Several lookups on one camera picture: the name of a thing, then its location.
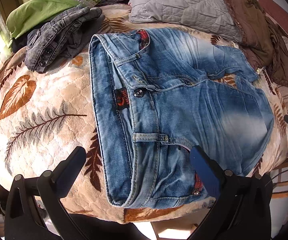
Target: blue jeans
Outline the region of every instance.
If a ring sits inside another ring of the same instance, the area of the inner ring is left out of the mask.
[[[175,29],[146,31],[144,48],[136,31],[93,36],[92,99],[109,202],[163,209],[207,197],[205,188],[192,193],[194,145],[247,175],[274,118],[240,50]],[[225,73],[236,74],[237,88],[211,80]]]

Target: metal rivet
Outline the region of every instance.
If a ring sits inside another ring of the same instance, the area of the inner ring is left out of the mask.
[[[262,176],[261,176],[259,173],[255,173],[255,174],[254,174],[254,177],[255,177],[256,179],[261,179],[261,178],[262,178]]]
[[[144,91],[140,88],[134,90],[133,95],[137,98],[141,98],[144,95]]]
[[[231,177],[231,176],[233,175],[233,172],[230,171],[230,170],[225,170],[225,171],[224,171],[224,174],[225,174],[226,176],[228,176],[228,177]]]
[[[22,176],[20,174],[16,175],[14,180],[19,181],[22,178]]]
[[[49,177],[51,174],[52,174],[51,171],[44,171],[44,172],[43,172],[43,176],[44,176],[44,177]]]

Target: black label with red text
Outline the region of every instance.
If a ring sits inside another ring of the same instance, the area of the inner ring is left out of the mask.
[[[130,107],[130,102],[128,100],[127,90],[125,87],[120,89],[115,89],[115,96],[116,96],[116,103],[117,103],[117,109],[123,110],[125,108]]]

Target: black metal button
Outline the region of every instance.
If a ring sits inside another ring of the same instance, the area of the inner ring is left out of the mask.
[[[137,88],[134,90],[133,95],[137,98],[141,98],[144,95],[144,90],[142,88]]]

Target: quilted blanket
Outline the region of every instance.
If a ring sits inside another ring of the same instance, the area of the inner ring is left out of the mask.
[[[134,29],[173,27],[212,44],[236,46],[216,35],[174,24],[133,24],[128,5],[102,7],[106,18],[99,33],[122,33]],[[70,213],[127,223],[165,220],[183,216],[213,203],[212,198],[176,208],[123,209],[111,206],[105,193],[102,162],[93,115],[88,47],[73,59],[59,58],[45,74],[31,72],[21,63],[19,51],[0,72],[0,184],[10,189],[17,174],[37,177],[53,170],[76,146],[83,146],[87,162],[62,203]],[[234,76],[217,82],[235,86]],[[286,108],[279,89],[267,73],[254,83],[264,90],[275,123],[270,142],[250,175],[263,174],[283,162],[288,153],[288,129],[283,121]]]
[[[223,0],[130,0],[134,23],[182,24],[239,42],[241,33]]]

